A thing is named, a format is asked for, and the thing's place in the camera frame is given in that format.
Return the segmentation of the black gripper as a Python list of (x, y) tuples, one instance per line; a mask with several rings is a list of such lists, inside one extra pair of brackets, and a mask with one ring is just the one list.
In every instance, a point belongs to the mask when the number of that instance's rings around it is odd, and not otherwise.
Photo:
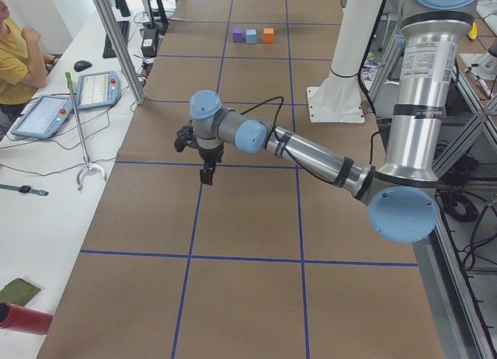
[(200, 182), (206, 185), (212, 185), (216, 164), (222, 162), (224, 148), (218, 147), (213, 149), (200, 148), (199, 156), (204, 161), (203, 168), (200, 170)]

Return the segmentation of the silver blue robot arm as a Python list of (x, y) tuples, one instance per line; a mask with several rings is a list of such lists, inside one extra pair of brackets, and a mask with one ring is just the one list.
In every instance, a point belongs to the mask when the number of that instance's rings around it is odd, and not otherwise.
[(398, 97), (393, 107), (387, 155), (380, 167), (362, 166), (263, 118), (223, 107), (210, 90), (189, 101), (190, 122), (178, 132), (177, 151), (195, 148), (211, 183), (224, 144), (288, 159), (320, 180), (348, 190), (368, 207), (374, 231), (395, 242), (426, 238), (437, 221), (432, 163), (446, 115), (447, 93), (458, 46), (472, 27), (478, 0), (401, 0), (405, 39)]

